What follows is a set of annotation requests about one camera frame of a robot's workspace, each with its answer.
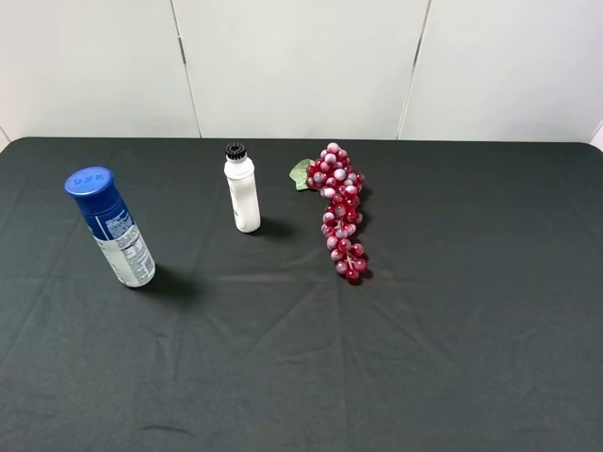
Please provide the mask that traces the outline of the blue and white spray can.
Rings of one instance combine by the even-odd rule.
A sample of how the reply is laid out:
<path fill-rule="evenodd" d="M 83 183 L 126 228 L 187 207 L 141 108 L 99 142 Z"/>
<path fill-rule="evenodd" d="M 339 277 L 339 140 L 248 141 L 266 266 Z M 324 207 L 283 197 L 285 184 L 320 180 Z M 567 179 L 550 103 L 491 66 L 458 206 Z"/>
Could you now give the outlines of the blue and white spray can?
<path fill-rule="evenodd" d="M 115 186 L 113 172 L 105 167 L 80 169 L 66 179 L 64 189 L 120 283 L 130 288 L 149 283 L 155 260 Z"/>

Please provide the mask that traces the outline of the red plastic grape bunch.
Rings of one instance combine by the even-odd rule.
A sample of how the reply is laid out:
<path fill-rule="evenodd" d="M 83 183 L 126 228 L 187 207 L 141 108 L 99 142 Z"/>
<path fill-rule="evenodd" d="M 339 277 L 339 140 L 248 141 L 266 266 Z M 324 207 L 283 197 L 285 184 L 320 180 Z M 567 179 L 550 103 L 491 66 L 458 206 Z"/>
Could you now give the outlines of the red plastic grape bunch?
<path fill-rule="evenodd" d="M 317 192 L 326 201 L 320 231 L 337 274 L 358 285 L 368 272 L 367 254 L 357 238 L 364 222 L 360 210 L 365 177 L 356 171 L 348 152 L 331 142 L 319 157 L 298 162 L 289 172 L 298 191 Z"/>

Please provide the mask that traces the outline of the white bottle with black cap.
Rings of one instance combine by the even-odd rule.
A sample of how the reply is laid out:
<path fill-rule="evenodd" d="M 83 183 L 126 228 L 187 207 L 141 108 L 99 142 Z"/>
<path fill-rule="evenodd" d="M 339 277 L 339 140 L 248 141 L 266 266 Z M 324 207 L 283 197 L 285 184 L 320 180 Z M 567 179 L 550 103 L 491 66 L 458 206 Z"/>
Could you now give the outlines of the white bottle with black cap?
<path fill-rule="evenodd" d="M 246 147 L 232 142 L 225 147 L 224 174 L 229 186 L 236 227 L 244 234 L 261 226 L 261 215 L 255 183 L 255 166 Z"/>

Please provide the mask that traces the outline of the black tablecloth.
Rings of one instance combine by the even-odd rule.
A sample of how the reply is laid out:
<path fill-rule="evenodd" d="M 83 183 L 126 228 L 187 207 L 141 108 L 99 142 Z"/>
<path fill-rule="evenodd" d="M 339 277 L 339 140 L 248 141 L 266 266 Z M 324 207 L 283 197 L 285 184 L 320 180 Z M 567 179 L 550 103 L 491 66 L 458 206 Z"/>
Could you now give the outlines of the black tablecloth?
<path fill-rule="evenodd" d="M 348 141 L 368 275 L 340 278 L 318 141 L 23 138 L 1 154 L 5 451 L 598 451 L 602 154 Z M 105 167 L 155 260 L 123 285 L 66 179 Z"/>

